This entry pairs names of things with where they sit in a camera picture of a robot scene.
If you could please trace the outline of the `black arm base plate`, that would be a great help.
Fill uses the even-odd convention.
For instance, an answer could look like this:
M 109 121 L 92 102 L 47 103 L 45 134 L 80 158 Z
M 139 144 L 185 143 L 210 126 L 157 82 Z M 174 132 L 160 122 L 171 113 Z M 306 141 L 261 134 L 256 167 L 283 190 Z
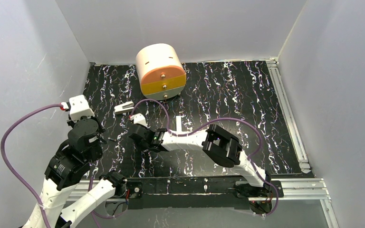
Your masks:
M 250 209 L 255 203 L 269 209 L 274 199 L 284 197 L 281 182 L 270 183 L 273 187 L 252 187 L 241 176 L 129 178 L 109 202 L 128 202 L 129 209 Z

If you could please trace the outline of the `white remote battery cover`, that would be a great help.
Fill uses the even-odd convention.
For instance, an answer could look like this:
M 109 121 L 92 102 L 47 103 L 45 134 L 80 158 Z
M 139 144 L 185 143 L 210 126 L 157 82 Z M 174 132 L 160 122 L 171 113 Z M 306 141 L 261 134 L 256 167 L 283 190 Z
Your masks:
M 176 131 L 181 132 L 182 131 L 182 117 L 176 116 L 175 121 L 176 121 Z

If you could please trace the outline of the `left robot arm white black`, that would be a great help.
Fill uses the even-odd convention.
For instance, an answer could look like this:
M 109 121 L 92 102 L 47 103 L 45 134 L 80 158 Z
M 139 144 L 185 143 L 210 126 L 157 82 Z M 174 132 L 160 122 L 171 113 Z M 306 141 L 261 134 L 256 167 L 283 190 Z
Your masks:
M 52 228 L 74 228 L 97 206 L 113 196 L 126 193 L 127 179 L 116 171 L 102 175 L 98 184 L 73 204 L 66 206 L 70 194 L 90 171 L 90 163 L 103 156 L 102 145 L 105 131 L 96 117 L 68 120 L 71 130 L 48 163 L 40 194 L 40 202 L 34 207 L 25 228 L 46 227 L 42 212 L 46 213 Z

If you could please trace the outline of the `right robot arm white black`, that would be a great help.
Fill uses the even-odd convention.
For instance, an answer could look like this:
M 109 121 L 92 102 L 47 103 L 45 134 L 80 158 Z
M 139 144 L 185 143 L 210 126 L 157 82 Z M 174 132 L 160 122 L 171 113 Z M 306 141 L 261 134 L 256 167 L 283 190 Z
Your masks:
M 270 176 L 267 172 L 251 163 L 252 160 L 244 152 L 238 137 L 216 124 L 194 133 L 169 132 L 165 128 L 152 131 L 142 124 L 134 124 L 128 137 L 141 151 L 202 151 L 215 164 L 231 168 L 241 175 L 247 181 L 244 189 L 248 196 L 262 196 L 270 192 Z

